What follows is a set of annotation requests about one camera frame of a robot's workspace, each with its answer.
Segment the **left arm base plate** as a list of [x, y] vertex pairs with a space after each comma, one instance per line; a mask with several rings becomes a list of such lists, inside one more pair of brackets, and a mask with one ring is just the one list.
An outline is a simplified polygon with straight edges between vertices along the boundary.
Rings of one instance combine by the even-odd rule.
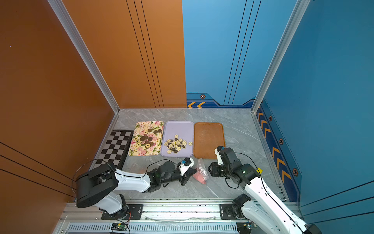
[[136, 203], [136, 204], [128, 204], [127, 211], [117, 212], [116, 214], [108, 214], [106, 212], [102, 212], [101, 219], [102, 220], [140, 220], [143, 212], [143, 204]]

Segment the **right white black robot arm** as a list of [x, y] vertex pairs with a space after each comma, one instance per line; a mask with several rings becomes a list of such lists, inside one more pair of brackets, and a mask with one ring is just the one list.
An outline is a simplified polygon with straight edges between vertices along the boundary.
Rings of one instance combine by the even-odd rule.
[[232, 217], [253, 221], [267, 234], [320, 234], [315, 224], [307, 224], [292, 212], [268, 187], [259, 168], [242, 164], [231, 148], [215, 149], [217, 162], [208, 167], [212, 177], [231, 179], [244, 193], [232, 202]]

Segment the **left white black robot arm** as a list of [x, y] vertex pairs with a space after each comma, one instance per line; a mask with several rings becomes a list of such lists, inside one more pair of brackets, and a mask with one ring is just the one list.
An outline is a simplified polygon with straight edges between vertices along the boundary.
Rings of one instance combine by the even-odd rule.
[[95, 206], [113, 220], [129, 218], [130, 208], [120, 191], [152, 193], [175, 181], [185, 186], [190, 177], [197, 173], [193, 159], [185, 158], [178, 164], [171, 160], [163, 161], [163, 165], [143, 174], [115, 169], [112, 163], [81, 174], [76, 181], [76, 206]]

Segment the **ziploc bag pink cookies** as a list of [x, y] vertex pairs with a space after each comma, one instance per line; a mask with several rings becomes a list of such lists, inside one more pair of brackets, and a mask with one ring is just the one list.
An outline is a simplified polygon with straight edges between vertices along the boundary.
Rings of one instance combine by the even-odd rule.
[[206, 185], [206, 181], [209, 179], [209, 174], [203, 159], [198, 159], [195, 169], [197, 172], [193, 177], [201, 184]]

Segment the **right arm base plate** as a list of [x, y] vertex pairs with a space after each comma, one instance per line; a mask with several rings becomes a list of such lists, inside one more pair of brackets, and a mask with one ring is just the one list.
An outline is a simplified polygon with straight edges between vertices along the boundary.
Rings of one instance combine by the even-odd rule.
[[259, 217], [258, 211], [250, 206], [243, 205], [242, 207], [236, 206], [231, 203], [219, 205], [220, 216], [222, 220], [250, 220], [253, 221]]

